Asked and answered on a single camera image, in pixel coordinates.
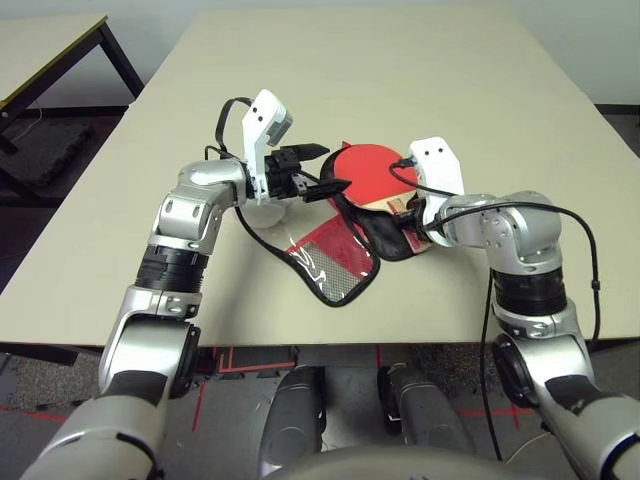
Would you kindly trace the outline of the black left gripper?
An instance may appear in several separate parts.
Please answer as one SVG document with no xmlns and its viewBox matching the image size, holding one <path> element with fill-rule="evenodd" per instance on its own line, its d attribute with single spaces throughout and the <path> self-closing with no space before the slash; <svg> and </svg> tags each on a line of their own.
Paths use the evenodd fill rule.
<svg viewBox="0 0 640 480">
<path fill-rule="evenodd" d="M 350 186 L 349 180 L 319 180 L 302 172 L 301 162 L 309 161 L 330 152 L 317 143 L 282 147 L 265 157 L 265 170 L 270 198 L 288 199 L 301 197 L 311 203 L 341 194 Z"/>
</svg>

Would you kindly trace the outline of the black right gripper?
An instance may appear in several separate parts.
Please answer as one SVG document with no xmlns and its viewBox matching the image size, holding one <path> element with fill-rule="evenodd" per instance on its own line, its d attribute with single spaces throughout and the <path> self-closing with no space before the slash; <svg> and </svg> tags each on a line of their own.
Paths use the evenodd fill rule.
<svg viewBox="0 0 640 480">
<path fill-rule="evenodd" d="M 421 230 L 424 225 L 425 199 L 411 198 L 407 202 L 406 208 L 407 211 L 394 213 L 393 221 L 395 223 L 407 223 L 407 227 L 412 230 Z"/>
</svg>

